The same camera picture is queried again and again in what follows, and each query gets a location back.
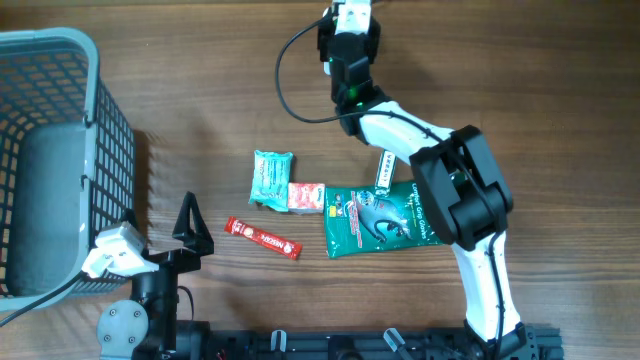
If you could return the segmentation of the red white package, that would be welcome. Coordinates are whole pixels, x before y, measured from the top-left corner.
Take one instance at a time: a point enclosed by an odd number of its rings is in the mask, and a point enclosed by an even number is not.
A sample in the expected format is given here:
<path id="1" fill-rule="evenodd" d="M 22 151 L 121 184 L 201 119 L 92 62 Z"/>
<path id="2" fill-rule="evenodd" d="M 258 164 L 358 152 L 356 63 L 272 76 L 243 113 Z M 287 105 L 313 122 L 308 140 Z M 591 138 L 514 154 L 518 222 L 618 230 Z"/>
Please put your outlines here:
<path id="1" fill-rule="evenodd" d="M 302 251 L 301 244 L 264 231 L 233 216 L 228 219 L 224 231 L 248 239 L 291 260 L 297 260 Z"/>

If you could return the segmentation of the light green wipes packet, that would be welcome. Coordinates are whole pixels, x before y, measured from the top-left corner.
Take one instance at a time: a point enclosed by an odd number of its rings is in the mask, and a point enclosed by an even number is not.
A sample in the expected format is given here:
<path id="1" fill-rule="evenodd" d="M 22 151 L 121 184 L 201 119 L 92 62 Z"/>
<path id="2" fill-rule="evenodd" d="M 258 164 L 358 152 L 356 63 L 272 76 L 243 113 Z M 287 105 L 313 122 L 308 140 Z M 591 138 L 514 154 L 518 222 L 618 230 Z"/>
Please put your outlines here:
<path id="1" fill-rule="evenodd" d="M 288 212 L 288 186 L 294 155 L 254 151 L 254 171 L 249 203 L 260 203 L 278 212 Z"/>

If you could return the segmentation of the red white small box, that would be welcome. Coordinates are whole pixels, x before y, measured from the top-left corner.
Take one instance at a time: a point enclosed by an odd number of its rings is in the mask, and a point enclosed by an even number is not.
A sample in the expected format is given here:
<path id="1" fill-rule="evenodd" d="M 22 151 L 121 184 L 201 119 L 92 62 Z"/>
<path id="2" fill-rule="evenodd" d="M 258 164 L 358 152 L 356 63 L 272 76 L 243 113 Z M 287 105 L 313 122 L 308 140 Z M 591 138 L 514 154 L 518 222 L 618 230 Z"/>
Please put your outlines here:
<path id="1" fill-rule="evenodd" d="M 288 210 L 293 213 L 322 213 L 325 185 L 322 183 L 289 183 Z"/>

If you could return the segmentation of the green white slim box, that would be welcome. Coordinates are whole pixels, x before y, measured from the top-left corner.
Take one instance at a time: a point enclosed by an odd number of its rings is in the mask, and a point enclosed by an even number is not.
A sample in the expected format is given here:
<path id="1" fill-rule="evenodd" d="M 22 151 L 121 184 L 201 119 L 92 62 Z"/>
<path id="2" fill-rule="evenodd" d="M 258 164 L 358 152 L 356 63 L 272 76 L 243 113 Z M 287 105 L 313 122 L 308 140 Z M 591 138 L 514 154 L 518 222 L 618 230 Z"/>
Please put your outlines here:
<path id="1" fill-rule="evenodd" d="M 376 181 L 374 184 L 377 196 L 388 196 L 395 172 L 397 157 L 394 153 L 384 150 L 380 156 Z"/>

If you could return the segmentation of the green 3M gloves package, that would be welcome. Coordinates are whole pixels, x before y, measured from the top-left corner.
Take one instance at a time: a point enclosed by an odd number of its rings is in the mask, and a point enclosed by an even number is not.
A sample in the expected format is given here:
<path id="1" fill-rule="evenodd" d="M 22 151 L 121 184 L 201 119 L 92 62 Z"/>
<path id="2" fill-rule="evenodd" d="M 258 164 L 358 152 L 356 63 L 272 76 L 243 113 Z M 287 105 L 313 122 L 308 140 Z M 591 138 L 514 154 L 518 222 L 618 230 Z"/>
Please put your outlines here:
<path id="1" fill-rule="evenodd" d="M 393 184 L 386 196 L 372 186 L 326 189 L 324 229 L 331 259 L 442 243 L 412 181 Z"/>

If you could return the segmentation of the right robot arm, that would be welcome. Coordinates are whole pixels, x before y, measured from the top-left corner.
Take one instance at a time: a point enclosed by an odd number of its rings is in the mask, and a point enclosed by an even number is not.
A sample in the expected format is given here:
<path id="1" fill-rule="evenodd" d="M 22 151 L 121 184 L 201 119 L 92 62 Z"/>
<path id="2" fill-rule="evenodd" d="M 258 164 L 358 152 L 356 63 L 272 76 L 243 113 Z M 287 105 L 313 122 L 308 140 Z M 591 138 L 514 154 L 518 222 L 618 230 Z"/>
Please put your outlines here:
<path id="1" fill-rule="evenodd" d="M 370 66 L 381 27 L 368 4 L 335 2 L 318 27 L 318 50 L 331 78 L 335 120 L 361 142 L 407 163 L 435 235 L 451 246 L 461 273 L 466 325 L 495 357 L 521 318 L 504 259 L 513 198 L 482 132 L 431 125 L 375 85 Z"/>

